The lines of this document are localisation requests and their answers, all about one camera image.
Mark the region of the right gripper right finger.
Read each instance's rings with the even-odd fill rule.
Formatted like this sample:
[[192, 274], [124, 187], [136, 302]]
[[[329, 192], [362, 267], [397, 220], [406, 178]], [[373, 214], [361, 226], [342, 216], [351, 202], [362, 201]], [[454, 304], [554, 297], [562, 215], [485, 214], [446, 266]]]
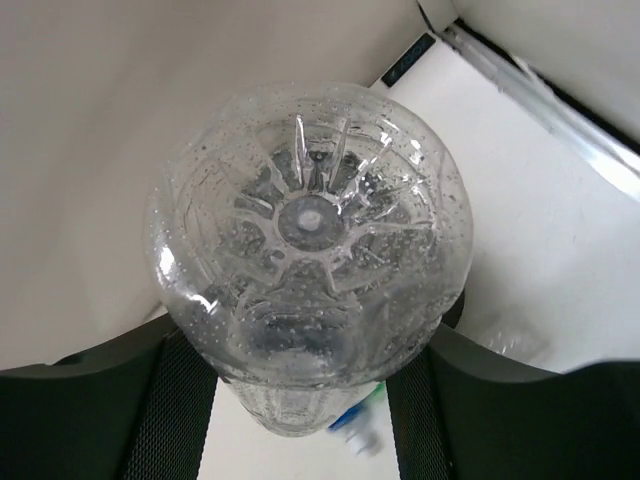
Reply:
[[400, 477], [638, 478], [638, 361], [537, 369], [461, 335], [464, 304], [387, 380]]

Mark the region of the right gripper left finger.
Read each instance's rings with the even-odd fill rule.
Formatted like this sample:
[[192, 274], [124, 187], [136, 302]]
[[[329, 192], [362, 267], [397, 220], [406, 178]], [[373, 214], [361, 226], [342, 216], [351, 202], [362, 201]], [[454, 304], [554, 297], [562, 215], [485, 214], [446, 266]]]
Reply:
[[217, 375], [174, 331], [1, 374], [4, 479], [195, 479]]

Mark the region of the blue label water bottle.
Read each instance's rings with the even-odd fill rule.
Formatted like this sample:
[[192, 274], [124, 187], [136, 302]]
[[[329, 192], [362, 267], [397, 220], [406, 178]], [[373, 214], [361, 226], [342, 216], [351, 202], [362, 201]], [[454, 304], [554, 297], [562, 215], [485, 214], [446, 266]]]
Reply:
[[365, 400], [346, 410], [327, 427], [327, 431], [334, 437], [340, 437], [357, 456], [375, 457], [384, 446], [371, 407]]

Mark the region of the clear unlabelled plastic bottle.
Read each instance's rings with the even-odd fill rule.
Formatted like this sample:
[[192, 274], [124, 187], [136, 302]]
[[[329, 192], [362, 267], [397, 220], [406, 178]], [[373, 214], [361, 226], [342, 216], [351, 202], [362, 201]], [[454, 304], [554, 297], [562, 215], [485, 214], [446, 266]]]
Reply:
[[232, 96], [160, 165], [145, 244], [196, 351], [298, 437], [422, 350], [463, 292], [473, 219], [419, 116], [358, 85], [285, 82]]

